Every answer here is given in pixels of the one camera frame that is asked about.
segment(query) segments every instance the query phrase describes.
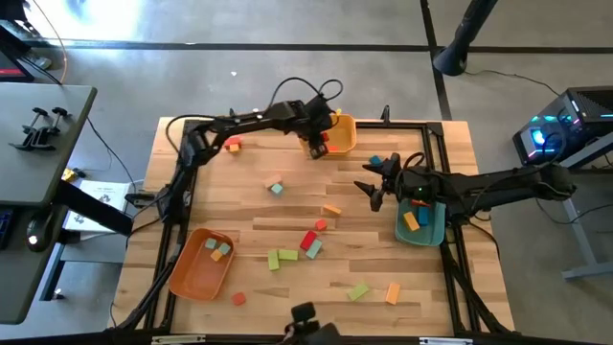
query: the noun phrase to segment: wooden tabletop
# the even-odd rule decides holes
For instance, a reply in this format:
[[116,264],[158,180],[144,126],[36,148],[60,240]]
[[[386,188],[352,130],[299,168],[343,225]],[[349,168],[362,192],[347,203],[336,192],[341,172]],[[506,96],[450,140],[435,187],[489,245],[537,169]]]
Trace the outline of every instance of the wooden tabletop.
[[[168,183],[174,171],[176,155],[164,135],[169,120],[160,119],[153,143],[145,181],[151,192]],[[182,127],[180,121],[172,126],[170,134],[176,143]],[[467,123],[443,122],[443,129],[451,171],[477,173]],[[334,322],[344,335],[452,334],[439,248],[396,241],[396,200],[386,196],[380,212],[373,213],[369,199],[352,184],[356,179],[380,184],[380,177],[361,165],[375,154],[389,157],[396,151],[405,158],[422,150],[420,133],[407,129],[359,129],[357,133],[357,145],[348,156],[315,161],[305,156],[293,134],[250,133],[243,136],[239,154],[224,150],[200,168],[190,231],[205,227],[226,234],[235,242],[236,254],[214,301],[177,298],[173,333],[281,334],[291,321],[290,309],[312,301],[317,318],[322,323]],[[279,197],[262,184],[275,173],[283,177],[284,191]],[[341,208],[342,215],[325,217],[329,228],[318,234],[322,250],[311,260],[299,245],[321,218],[325,203]],[[155,210],[147,210],[135,226],[155,217]],[[490,231],[488,222],[474,221]],[[156,224],[130,239],[113,309],[118,322],[151,284],[161,230],[162,225]],[[512,329],[494,244],[470,227],[464,228],[464,237],[475,289],[499,321]],[[299,261],[283,261],[280,270],[270,271],[270,249],[297,249]],[[351,302],[347,292],[359,283],[370,291]],[[385,303],[390,283],[401,288],[395,306]],[[156,325],[167,290],[165,287],[160,294]],[[230,297],[240,291],[247,302],[236,307]],[[464,295],[459,293],[458,299],[468,325]]]

